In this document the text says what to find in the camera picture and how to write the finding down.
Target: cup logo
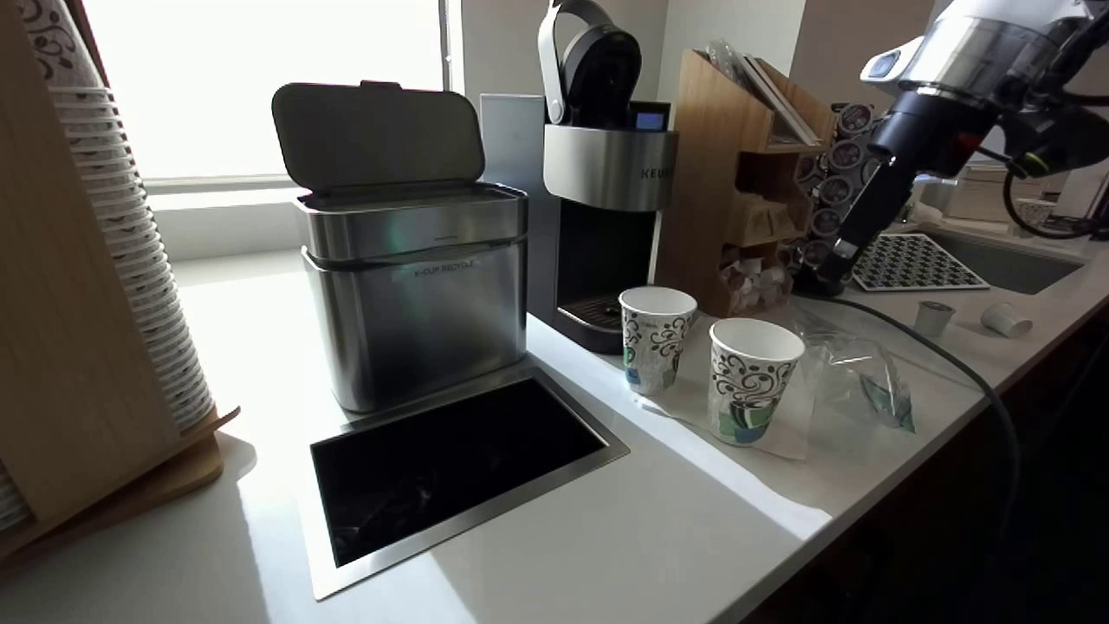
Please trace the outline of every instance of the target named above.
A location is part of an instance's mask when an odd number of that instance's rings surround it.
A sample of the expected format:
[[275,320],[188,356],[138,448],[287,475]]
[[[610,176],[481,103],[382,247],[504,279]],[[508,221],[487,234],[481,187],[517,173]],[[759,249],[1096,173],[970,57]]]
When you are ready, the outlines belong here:
[[675,383],[686,336],[694,332],[694,316],[663,323],[663,320],[645,320],[637,313],[620,307],[620,325],[622,325],[628,386],[642,393],[656,393]]
[[785,393],[794,362],[763,365],[714,347],[716,427],[729,442],[751,445],[770,430],[770,415]]

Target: dish rack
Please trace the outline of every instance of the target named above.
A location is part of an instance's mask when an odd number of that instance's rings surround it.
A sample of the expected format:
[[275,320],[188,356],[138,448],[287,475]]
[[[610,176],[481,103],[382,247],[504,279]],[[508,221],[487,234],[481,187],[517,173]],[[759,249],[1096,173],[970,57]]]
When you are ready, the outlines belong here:
[[880,234],[851,272],[861,290],[987,290],[992,284],[924,234]]

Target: stack of paper cups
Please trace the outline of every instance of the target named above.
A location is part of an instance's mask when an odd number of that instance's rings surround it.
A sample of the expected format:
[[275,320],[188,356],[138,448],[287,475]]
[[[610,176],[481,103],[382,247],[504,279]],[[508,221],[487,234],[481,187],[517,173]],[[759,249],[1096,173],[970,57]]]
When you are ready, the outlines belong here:
[[[74,168],[169,401],[169,418],[175,430],[191,430],[212,413],[212,396],[175,305],[161,238],[145,206],[145,187],[114,94],[102,87],[64,0],[10,2],[31,43]],[[16,498],[16,494],[0,473],[0,532],[23,519],[12,507],[7,510],[7,498]]]

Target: window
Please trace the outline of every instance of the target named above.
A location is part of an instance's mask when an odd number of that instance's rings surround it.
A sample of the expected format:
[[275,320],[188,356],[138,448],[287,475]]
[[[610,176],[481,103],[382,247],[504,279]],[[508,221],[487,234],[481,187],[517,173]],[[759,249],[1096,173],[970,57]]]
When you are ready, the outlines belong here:
[[283,179],[282,84],[442,87],[439,0],[84,0],[141,176]]

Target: coffee machine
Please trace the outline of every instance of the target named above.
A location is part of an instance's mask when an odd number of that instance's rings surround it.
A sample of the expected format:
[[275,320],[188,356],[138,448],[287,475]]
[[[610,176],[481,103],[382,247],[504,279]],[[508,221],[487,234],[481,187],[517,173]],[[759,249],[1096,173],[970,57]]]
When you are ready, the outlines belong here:
[[[566,15],[587,30],[556,57]],[[530,198],[528,313],[587,350],[615,353],[615,295],[649,284],[667,201],[667,109],[629,99],[637,43],[591,0],[551,0],[537,51],[545,94],[479,99],[484,176]]]

